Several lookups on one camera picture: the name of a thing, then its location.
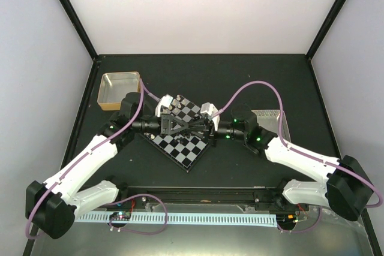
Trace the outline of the black white chess board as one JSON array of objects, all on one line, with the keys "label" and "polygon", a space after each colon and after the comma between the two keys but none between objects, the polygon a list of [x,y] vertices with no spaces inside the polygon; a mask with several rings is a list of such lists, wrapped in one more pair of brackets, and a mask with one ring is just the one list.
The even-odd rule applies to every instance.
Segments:
[{"label": "black white chess board", "polygon": [[[186,105],[183,105],[181,101],[185,99]],[[172,104],[167,108],[163,109],[163,112],[176,116],[186,122],[193,120],[198,120],[201,117],[200,107],[195,103],[191,102],[187,98],[181,95],[182,108],[178,109],[177,105],[173,106]],[[174,115],[172,110],[174,108],[178,109],[178,114]],[[208,148],[207,142],[204,142],[202,139],[192,139],[186,146],[178,143],[175,140],[176,135],[153,135],[153,134],[144,134],[143,138],[157,148],[162,154],[164,154],[168,159],[173,161],[176,165],[180,166],[187,173],[191,170],[192,166],[197,162],[197,160],[203,155],[205,150]]]}]

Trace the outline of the pink metal tin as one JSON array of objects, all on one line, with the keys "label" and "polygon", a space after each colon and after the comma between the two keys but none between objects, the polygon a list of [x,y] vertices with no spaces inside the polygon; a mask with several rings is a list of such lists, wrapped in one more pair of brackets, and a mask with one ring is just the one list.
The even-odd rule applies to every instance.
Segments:
[{"label": "pink metal tin", "polygon": [[[279,109],[277,109],[277,110],[252,110],[252,112],[257,116],[257,122],[261,127],[278,134],[279,121],[280,121]],[[282,124],[281,136],[285,140],[291,141],[290,132],[289,132],[289,128],[287,125],[285,114],[283,114],[281,124]]]}]

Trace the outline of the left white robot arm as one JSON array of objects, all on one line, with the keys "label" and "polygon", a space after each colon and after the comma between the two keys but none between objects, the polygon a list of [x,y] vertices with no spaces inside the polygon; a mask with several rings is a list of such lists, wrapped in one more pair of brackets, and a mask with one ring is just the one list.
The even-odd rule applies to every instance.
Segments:
[{"label": "left white robot arm", "polygon": [[33,181],[26,189],[25,234],[31,225],[53,239],[62,237],[75,220],[104,205],[123,207],[129,193],[109,180],[82,189],[83,184],[106,162],[117,156],[137,133],[164,135],[163,122],[173,97],[165,95],[152,110],[145,103],[143,92],[130,92],[121,101],[120,109],[101,126],[89,144],[55,175],[40,183]]}]

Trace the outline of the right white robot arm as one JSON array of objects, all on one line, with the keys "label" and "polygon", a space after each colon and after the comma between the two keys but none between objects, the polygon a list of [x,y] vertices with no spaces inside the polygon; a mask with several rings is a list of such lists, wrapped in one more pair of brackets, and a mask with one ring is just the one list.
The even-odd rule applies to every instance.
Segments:
[{"label": "right white robot arm", "polygon": [[246,105],[231,112],[231,121],[211,115],[211,107],[188,123],[192,134],[215,142],[219,138],[242,140],[246,148],[261,158],[296,170],[311,178],[309,182],[289,180],[273,194],[274,206],[280,210],[292,204],[310,204],[331,209],[338,216],[357,221],[373,195],[373,184],[357,159],[321,155],[292,144],[262,127],[256,114]]}]

